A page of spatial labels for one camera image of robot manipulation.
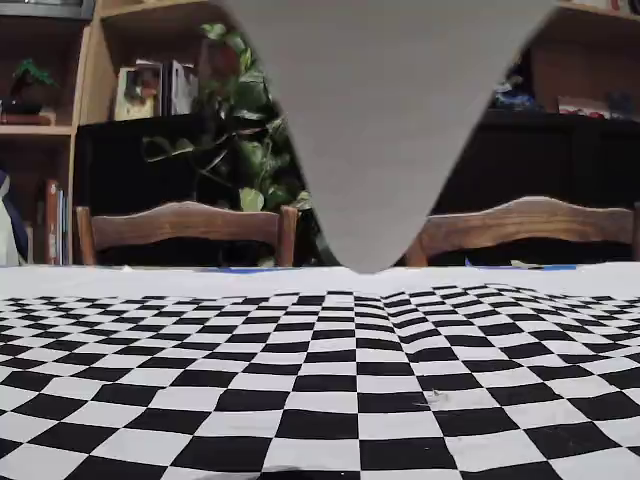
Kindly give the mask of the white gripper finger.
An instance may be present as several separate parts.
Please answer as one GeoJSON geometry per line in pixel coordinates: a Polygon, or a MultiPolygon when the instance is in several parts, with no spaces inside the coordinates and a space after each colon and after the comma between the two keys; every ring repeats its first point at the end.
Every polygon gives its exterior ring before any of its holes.
{"type": "Polygon", "coordinates": [[[321,230],[359,273],[422,228],[552,1],[227,1],[280,104],[321,230]]]}

